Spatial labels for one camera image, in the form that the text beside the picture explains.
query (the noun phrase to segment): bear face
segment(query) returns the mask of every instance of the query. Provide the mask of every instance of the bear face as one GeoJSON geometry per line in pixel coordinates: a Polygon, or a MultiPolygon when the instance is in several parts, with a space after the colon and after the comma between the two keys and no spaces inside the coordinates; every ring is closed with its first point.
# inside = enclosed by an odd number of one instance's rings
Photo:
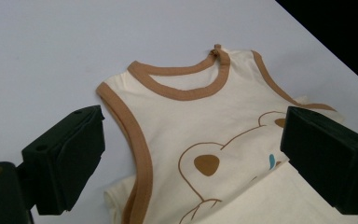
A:
{"type": "Polygon", "coordinates": [[[197,143],[181,155],[182,178],[200,198],[181,220],[186,223],[207,212],[230,195],[244,191],[287,157],[280,151],[285,113],[271,111],[258,125],[233,136],[226,143],[197,143]]]}

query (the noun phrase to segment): neckline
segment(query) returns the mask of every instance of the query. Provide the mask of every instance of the neckline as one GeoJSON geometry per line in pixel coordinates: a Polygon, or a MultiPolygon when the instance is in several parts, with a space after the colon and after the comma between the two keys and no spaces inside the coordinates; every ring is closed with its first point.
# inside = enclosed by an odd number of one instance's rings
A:
{"type": "Polygon", "coordinates": [[[141,82],[145,87],[154,93],[173,100],[190,101],[208,97],[220,91],[227,82],[229,67],[230,59],[228,54],[221,49],[220,45],[215,45],[214,49],[211,50],[206,59],[192,66],[156,67],[135,61],[130,64],[128,71],[139,82],[141,82]],[[198,73],[213,66],[216,60],[219,62],[219,71],[217,77],[211,84],[205,87],[183,91],[160,84],[151,77],[151,75],[168,77],[198,73]]]}

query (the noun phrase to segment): armhole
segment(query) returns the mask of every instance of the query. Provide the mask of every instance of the armhole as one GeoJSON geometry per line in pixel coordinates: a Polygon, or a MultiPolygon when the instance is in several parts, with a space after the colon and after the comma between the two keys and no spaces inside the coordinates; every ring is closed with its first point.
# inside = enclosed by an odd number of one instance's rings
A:
{"type": "Polygon", "coordinates": [[[106,84],[97,88],[103,103],[124,133],[136,165],[136,181],[123,211],[122,223],[143,223],[153,188],[153,167],[150,153],[135,116],[106,84]]]}
{"type": "Polygon", "coordinates": [[[333,110],[336,111],[333,107],[325,104],[300,104],[297,101],[295,101],[292,97],[290,97],[284,90],[282,90],[272,79],[272,77],[269,75],[269,71],[267,70],[266,66],[263,63],[263,59],[259,53],[252,50],[252,53],[254,55],[255,63],[258,67],[258,70],[260,71],[261,76],[264,78],[266,83],[269,85],[270,88],[272,88],[273,91],[278,93],[283,99],[286,101],[292,103],[293,105],[300,106],[303,108],[308,109],[325,109],[325,110],[333,110]]]}

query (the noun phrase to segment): bear ear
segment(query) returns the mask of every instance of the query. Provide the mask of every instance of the bear ear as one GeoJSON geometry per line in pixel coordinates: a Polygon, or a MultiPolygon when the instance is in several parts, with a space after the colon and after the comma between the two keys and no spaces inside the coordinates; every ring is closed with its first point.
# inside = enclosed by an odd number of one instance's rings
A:
{"type": "Polygon", "coordinates": [[[285,122],[286,122],[286,119],[275,119],[275,124],[278,125],[281,128],[284,127],[285,122]]]}

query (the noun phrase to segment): white table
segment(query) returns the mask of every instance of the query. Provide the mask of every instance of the white table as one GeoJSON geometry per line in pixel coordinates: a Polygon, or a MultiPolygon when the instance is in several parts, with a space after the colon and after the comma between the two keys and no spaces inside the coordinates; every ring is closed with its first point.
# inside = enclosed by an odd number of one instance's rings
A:
{"type": "MultiPolygon", "coordinates": [[[[254,49],[292,97],[331,105],[358,132],[358,76],[273,0],[0,1],[0,161],[67,114],[102,105],[96,87],[137,60],[186,66],[214,44],[254,49]]],[[[36,224],[108,223],[103,190],[134,174],[103,106],[106,151],[71,212],[36,224]]]]}

